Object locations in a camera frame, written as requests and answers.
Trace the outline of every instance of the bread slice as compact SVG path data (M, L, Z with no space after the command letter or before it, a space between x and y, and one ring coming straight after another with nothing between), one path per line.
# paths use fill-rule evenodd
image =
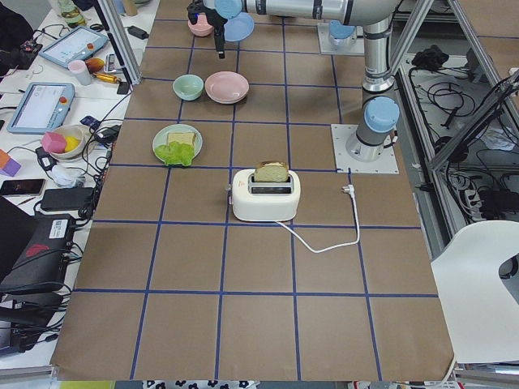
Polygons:
M189 144L195 146L196 133L195 132L169 132L168 144L171 142L179 142L180 144Z
M289 166L285 162L268 160L256 166L255 182L287 182L289 180Z

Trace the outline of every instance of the white chair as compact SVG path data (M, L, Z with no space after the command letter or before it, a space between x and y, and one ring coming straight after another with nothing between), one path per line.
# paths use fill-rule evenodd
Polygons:
M519 223L480 221L461 229L432 262L459 363L519 360L519 305L499 276L519 253Z

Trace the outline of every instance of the blue plate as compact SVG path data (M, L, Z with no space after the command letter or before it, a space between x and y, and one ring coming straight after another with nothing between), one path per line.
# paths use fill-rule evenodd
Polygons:
M245 12L241 12L234 19L229 19L225 24L225 41L243 41L254 31L254 20Z

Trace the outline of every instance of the white mounting plate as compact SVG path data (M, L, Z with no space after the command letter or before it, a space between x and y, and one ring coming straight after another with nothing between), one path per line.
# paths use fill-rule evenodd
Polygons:
M317 24L317 35L319 36L319 46L321 49L321 54L351 55L357 57L364 55L364 39L357 38L352 40L350 45L336 47L332 45L328 40L328 33L328 23ZM362 28L356 27L355 34L357 34L357 36L362 35Z
M378 160L361 162L346 151L346 140L357 130L354 124L332 124L333 151L338 173L398 174L397 159L392 147L385 148Z

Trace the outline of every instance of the green bottle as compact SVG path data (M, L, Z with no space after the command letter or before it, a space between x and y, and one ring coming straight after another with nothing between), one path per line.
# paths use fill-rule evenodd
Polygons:
M62 10L62 17L65 19L66 24L70 28L78 26L86 26L83 15L79 8L72 2L72 0L58 0L59 7Z

